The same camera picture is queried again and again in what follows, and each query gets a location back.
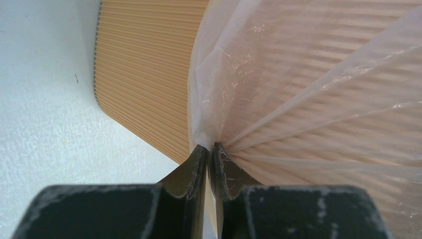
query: black metal clamp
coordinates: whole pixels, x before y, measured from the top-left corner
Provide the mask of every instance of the black metal clamp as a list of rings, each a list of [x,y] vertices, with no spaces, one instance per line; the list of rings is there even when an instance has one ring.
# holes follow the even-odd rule
[[[13,239],[198,239],[206,169],[218,238],[386,239],[365,191],[351,186],[263,186],[221,143],[190,157],[154,185],[60,185],[42,190]]]

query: translucent plastic film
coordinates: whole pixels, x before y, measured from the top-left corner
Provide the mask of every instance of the translucent plastic film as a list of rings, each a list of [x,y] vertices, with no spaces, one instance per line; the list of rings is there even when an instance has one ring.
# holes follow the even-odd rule
[[[422,0],[211,1],[189,72],[191,145],[265,184],[368,191],[422,238]]]

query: gray textured surface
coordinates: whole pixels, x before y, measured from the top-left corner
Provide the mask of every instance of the gray textured surface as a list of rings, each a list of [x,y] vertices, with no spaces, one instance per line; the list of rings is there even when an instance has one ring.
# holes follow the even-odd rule
[[[47,185],[156,182],[177,166],[96,103],[99,7],[0,0],[0,239]]]

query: wrinkled plastic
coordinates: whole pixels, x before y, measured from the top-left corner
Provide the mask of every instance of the wrinkled plastic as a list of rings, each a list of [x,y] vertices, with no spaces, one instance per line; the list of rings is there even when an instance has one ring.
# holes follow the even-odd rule
[[[211,0],[189,72],[191,145],[264,184],[351,184],[422,238],[422,3]]]

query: plastic bag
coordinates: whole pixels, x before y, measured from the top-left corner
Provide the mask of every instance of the plastic bag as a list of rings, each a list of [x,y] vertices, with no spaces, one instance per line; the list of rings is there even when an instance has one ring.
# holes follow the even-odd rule
[[[422,238],[422,0],[211,0],[189,72],[191,146],[264,184],[368,191]]]

